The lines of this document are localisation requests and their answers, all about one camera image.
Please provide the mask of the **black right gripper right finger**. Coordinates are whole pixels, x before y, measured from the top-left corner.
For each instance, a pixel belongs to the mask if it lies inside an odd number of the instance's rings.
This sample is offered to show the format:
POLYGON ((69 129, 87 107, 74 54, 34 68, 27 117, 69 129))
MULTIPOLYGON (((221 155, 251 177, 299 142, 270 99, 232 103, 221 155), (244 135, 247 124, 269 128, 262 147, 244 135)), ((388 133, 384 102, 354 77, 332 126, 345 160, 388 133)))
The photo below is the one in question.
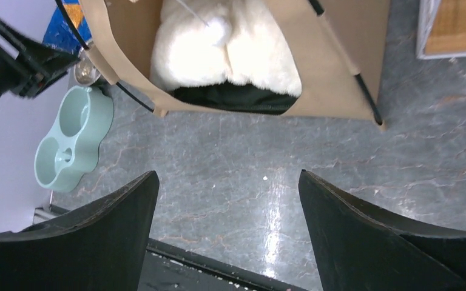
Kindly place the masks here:
POLYGON ((324 290, 466 290, 466 231, 396 214, 307 170, 299 197, 324 290))

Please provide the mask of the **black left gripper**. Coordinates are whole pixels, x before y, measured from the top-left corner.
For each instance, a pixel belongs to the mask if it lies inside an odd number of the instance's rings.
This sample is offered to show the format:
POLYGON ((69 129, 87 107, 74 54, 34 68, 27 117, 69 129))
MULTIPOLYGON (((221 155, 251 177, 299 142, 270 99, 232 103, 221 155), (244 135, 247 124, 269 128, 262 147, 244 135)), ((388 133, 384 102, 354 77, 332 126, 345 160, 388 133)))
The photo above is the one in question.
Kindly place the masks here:
POLYGON ((78 55, 24 36, 1 18, 0 36, 18 52, 12 56, 0 46, 0 97, 12 92, 22 98, 35 98, 79 63, 78 55))

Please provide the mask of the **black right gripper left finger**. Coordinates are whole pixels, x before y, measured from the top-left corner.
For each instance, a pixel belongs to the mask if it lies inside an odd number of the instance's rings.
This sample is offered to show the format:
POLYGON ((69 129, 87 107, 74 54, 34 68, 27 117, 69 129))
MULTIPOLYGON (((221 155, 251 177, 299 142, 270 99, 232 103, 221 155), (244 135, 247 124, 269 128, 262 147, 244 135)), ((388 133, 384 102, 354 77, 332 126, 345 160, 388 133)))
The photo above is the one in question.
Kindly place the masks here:
POLYGON ((136 290, 159 186, 149 171, 56 218, 0 233, 0 290, 136 290))

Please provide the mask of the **mint green double pet bowl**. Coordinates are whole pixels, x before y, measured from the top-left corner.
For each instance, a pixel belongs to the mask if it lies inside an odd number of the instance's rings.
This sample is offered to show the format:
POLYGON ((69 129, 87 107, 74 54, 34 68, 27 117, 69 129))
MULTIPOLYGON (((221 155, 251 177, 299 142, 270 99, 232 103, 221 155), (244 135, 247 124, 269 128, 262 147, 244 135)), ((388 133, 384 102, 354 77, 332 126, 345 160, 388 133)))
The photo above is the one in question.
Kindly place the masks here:
POLYGON ((96 87, 70 88, 54 123, 35 155, 38 184, 55 192, 71 192, 99 160, 99 146, 114 114, 112 98, 96 87))

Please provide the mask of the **cream fluffy pillow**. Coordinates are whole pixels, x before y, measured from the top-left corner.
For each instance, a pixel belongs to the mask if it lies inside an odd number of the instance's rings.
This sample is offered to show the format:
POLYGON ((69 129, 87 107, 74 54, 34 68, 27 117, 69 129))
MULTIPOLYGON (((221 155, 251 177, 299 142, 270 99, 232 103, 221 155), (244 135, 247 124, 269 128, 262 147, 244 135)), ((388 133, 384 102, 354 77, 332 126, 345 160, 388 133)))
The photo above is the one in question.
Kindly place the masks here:
POLYGON ((295 98, 302 93, 289 45, 263 1, 163 1, 149 79, 167 92, 229 82, 295 98), (218 16, 232 25, 222 47, 204 36, 218 16))

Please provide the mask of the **beige fabric pet tent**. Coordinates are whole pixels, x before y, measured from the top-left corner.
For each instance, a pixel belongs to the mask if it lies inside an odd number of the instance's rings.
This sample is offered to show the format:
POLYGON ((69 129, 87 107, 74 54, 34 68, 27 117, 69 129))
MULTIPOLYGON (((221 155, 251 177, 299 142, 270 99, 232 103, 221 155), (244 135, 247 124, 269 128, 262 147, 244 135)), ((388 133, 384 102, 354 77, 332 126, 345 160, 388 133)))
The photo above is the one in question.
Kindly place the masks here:
MULTIPOLYGON (((389 1, 266 1, 292 53, 302 94, 282 116, 326 116, 372 120, 354 78, 361 74, 377 102, 382 74, 389 1)), ((144 93, 154 113, 221 112, 224 106, 193 105, 156 87, 148 78, 150 55, 160 24, 161 1, 81 1, 93 45, 120 81, 144 93)))

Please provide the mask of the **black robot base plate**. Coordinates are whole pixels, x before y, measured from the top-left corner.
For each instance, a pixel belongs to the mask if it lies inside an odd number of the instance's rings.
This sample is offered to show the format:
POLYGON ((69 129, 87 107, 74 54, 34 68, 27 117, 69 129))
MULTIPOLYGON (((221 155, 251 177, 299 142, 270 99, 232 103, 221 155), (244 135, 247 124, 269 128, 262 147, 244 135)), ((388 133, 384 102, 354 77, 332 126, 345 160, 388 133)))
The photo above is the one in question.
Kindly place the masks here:
POLYGON ((155 203, 103 198, 37 208, 30 230, 70 231, 55 247, 63 290, 294 290, 295 286, 149 238, 155 203))

